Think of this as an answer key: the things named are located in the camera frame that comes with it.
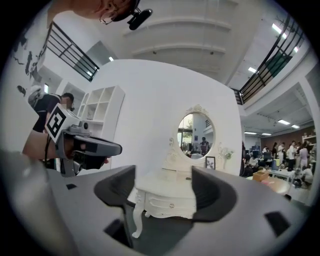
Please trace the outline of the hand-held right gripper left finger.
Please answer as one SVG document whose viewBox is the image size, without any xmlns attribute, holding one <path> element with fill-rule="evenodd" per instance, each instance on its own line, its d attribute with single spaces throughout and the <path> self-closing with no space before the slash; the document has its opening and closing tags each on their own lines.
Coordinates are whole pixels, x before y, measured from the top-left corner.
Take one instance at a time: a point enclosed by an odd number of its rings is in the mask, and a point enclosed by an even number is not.
<svg viewBox="0 0 320 256">
<path fill-rule="evenodd" d="M 109 207 L 135 206 L 134 202 L 128 200 L 136 177 L 136 166 L 130 165 L 123 170 L 113 174 L 94 186 L 94 194 Z"/>
</svg>

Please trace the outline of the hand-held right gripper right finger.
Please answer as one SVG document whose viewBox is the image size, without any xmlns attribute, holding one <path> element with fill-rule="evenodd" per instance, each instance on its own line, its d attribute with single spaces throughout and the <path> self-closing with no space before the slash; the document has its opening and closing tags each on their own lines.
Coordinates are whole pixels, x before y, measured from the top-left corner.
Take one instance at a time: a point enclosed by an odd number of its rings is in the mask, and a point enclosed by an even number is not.
<svg viewBox="0 0 320 256">
<path fill-rule="evenodd" d="M 232 211 L 237 203 L 237 192 L 225 180 L 223 172 L 207 172 L 205 168 L 193 166 L 191 186 L 196 201 L 193 222 L 217 222 Z"/>
</svg>

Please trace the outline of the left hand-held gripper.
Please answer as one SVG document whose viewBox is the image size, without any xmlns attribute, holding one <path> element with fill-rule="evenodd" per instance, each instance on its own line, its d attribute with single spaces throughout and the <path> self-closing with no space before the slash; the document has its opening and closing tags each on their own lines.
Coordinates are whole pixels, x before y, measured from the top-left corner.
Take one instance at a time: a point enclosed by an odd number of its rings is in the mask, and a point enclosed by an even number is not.
<svg viewBox="0 0 320 256">
<path fill-rule="evenodd" d="M 82 170 L 98 170 L 109 163 L 109 157 L 123 151 L 120 144 L 94 137 L 87 122 L 59 103 L 50 114 L 45 129 L 55 144 L 60 173 L 64 177 L 75 177 Z"/>
</svg>

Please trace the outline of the cream vanity table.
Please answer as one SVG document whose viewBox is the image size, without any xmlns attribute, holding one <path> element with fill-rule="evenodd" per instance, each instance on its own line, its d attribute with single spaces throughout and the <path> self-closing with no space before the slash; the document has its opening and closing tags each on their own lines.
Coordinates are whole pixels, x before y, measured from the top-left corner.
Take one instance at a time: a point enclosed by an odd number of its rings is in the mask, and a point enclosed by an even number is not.
<svg viewBox="0 0 320 256">
<path fill-rule="evenodd" d="M 163 169 L 135 181 L 132 216 L 136 230 L 131 235 L 133 238 L 139 238 L 143 231 L 142 217 L 178 217 L 192 221 L 196 212 L 196 197 L 192 180 L 186 180 L 186 177 L 192 178 L 192 169 L 188 173 Z"/>
</svg>

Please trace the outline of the person's left forearm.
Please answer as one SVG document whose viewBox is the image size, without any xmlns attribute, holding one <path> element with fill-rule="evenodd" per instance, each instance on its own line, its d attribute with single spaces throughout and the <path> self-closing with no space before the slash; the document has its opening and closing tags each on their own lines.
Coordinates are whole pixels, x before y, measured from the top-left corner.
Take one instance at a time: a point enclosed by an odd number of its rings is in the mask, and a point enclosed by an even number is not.
<svg viewBox="0 0 320 256">
<path fill-rule="evenodd" d="M 51 140 L 51 137 L 46 133 L 34 130 L 29 134 L 22 153 L 37 160 L 58 158 L 55 143 Z"/>
</svg>

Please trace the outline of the white flowers in vase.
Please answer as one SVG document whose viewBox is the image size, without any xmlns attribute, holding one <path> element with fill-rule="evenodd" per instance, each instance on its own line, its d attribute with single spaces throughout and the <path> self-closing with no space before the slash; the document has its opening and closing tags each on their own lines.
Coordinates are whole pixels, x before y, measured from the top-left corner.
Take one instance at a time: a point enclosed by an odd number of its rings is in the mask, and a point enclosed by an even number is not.
<svg viewBox="0 0 320 256">
<path fill-rule="evenodd" d="M 227 161 L 229 161 L 232 158 L 233 154 L 234 154 L 234 151 L 231 150 L 230 148 L 224 147 L 221 150 L 220 155 L 221 155 L 222 160 L 223 160 L 222 168 L 224 170 L 226 169 Z"/>
</svg>

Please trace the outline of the small wooden box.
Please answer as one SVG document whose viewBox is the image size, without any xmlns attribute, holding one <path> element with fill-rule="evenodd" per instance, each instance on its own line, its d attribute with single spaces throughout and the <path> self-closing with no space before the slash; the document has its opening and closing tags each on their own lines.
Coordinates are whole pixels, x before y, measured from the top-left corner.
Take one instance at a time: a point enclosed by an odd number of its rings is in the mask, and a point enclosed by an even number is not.
<svg viewBox="0 0 320 256">
<path fill-rule="evenodd" d="M 254 181 L 258 181 L 258 182 L 264 181 L 268 177 L 269 177 L 269 172 L 268 171 L 263 171 L 263 170 L 257 171 L 255 173 L 253 173 L 253 175 L 252 175 L 252 179 Z"/>
</svg>

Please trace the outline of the white shelf unit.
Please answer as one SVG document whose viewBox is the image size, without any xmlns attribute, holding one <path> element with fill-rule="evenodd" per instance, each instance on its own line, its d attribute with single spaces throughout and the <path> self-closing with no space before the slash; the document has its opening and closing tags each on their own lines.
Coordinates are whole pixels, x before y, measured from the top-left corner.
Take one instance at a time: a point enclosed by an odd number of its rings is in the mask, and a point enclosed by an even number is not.
<svg viewBox="0 0 320 256">
<path fill-rule="evenodd" d="M 124 98 L 118 85 L 92 90 L 84 95 L 77 115 L 88 123 L 92 136 L 113 141 Z"/>
</svg>

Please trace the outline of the round wooden side table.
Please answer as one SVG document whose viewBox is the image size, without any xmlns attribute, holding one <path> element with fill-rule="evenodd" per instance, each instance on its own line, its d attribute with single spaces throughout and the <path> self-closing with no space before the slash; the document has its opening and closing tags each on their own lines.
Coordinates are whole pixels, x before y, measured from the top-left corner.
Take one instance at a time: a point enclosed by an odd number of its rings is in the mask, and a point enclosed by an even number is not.
<svg viewBox="0 0 320 256">
<path fill-rule="evenodd" d="M 280 194 L 280 195 L 286 195 L 289 192 L 289 189 L 291 187 L 289 182 L 286 182 L 283 179 L 275 178 L 275 177 L 268 177 L 266 179 L 267 181 L 273 181 L 274 184 L 266 185 L 268 186 L 271 190 L 273 190 L 275 193 Z"/>
</svg>

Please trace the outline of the low white table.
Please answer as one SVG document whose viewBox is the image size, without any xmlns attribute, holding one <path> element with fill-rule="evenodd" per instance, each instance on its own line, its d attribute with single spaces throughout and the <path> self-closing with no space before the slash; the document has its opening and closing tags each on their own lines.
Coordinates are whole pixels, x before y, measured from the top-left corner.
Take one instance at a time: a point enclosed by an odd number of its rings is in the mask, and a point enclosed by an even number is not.
<svg viewBox="0 0 320 256">
<path fill-rule="evenodd" d="M 288 183 L 292 183 L 295 176 L 295 172 L 287 171 L 286 169 L 270 170 L 269 176 L 272 178 L 282 179 Z"/>
</svg>

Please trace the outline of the black balcony railing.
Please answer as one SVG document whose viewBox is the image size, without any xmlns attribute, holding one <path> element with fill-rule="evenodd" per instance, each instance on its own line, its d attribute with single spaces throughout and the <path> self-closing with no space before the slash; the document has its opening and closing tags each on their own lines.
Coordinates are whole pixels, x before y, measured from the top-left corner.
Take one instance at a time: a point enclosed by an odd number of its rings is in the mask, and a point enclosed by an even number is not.
<svg viewBox="0 0 320 256">
<path fill-rule="evenodd" d="M 276 19 L 272 24 L 277 32 L 275 42 L 261 64 L 254 68 L 252 75 L 240 89 L 233 89 L 238 105 L 244 105 L 268 83 L 270 83 L 299 51 L 305 41 L 305 34 L 289 14 L 284 20 Z"/>
<path fill-rule="evenodd" d="M 47 48 L 89 82 L 100 69 L 55 22 L 51 26 Z"/>
</svg>

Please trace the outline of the person's glasses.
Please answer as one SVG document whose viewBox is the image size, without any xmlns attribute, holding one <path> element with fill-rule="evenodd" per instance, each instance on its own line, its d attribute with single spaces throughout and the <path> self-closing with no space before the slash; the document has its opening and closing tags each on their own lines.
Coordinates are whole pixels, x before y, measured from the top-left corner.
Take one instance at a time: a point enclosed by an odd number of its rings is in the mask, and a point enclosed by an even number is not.
<svg viewBox="0 0 320 256">
<path fill-rule="evenodd" d="M 102 24 L 111 23 L 118 15 L 118 11 L 121 9 L 122 0 L 108 0 L 103 2 L 99 21 Z"/>
</svg>

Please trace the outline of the oval mirror white carved frame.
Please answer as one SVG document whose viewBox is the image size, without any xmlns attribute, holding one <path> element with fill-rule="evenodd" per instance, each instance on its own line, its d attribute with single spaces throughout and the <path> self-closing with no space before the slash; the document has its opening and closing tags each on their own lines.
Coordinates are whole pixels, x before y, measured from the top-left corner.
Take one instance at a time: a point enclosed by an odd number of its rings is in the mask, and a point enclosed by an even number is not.
<svg viewBox="0 0 320 256">
<path fill-rule="evenodd" d="M 209 109 L 200 104 L 191 106 L 173 127 L 162 168 L 189 173 L 192 166 L 205 168 L 206 157 L 215 157 L 215 170 L 223 171 L 221 139 L 222 134 Z"/>
</svg>

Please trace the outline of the black map wall decal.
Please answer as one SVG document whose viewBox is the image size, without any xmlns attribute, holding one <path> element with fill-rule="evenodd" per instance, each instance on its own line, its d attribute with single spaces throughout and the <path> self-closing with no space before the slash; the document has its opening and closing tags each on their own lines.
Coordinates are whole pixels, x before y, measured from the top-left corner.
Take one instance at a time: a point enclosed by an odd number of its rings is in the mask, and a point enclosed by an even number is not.
<svg viewBox="0 0 320 256">
<path fill-rule="evenodd" d="M 17 90 L 25 97 L 29 94 L 34 76 L 41 67 L 47 48 L 48 31 L 23 33 L 13 48 L 13 80 Z"/>
</svg>

